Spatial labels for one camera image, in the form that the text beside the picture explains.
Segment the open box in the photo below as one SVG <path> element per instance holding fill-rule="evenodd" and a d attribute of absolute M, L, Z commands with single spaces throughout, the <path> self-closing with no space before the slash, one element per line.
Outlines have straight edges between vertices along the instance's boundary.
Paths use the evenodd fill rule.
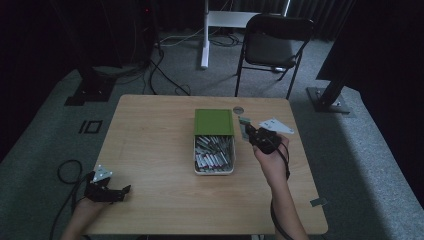
<path fill-rule="evenodd" d="M 196 109 L 194 171 L 198 175 L 229 175 L 235 162 L 234 127 L 229 109 Z"/>

